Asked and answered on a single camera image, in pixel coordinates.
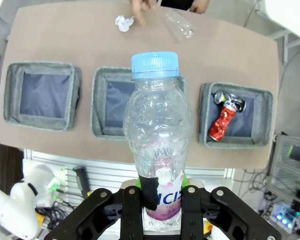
basket containing cans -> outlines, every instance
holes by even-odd
[[[255,149],[269,143],[274,97],[265,89],[206,83],[199,99],[198,141],[216,149]]]

metal rack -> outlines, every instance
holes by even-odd
[[[300,199],[296,197],[300,189],[300,162],[290,159],[288,153],[291,145],[300,147],[300,137],[278,135],[267,179],[267,189],[287,202]]]

bottle neck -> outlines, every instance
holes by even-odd
[[[135,89],[138,91],[158,91],[168,90],[174,88],[175,78],[164,77],[164,78],[150,78],[150,79],[138,79],[135,81]]]

yellow object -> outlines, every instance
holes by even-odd
[[[39,227],[41,227],[44,224],[45,216],[43,216],[37,212],[35,214],[36,214],[36,217],[38,218]]]
[[[210,222],[205,221],[204,226],[203,226],[203,234],[207,234],[207,233],[211,232],[212,227],[213,227],[213,225]]]

beige tabletop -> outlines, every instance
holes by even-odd
[[[128,32],[120,32],[114,22],[118,15],[131,16],[128,3],[80,1],[20,8],[3,62],[0,143],[73,158],[133,163],[127,142],[96,139],[90,131],[92,80],[97,68],[130,67],[132,55],[149,51],[178,53],[180,74],[187,80],[187,97],[196,115],[200,87],[208,82],[268,89],[274,95],[276,108],[279,72],[275,41],[237,25],[180,11],[196,26],[196,32],[184,43],[176,43],[163,22],[167,10],[157,7],[145,14],[147,27],[134,24]],[[7,67],[17,61],[69,62],[81,68],[81,99],[73,129],[54,133],[4,122]],[[245,150],[209,149],[196,139],[194,135],[188,167],[262,168],[270,153],[270,146]]]

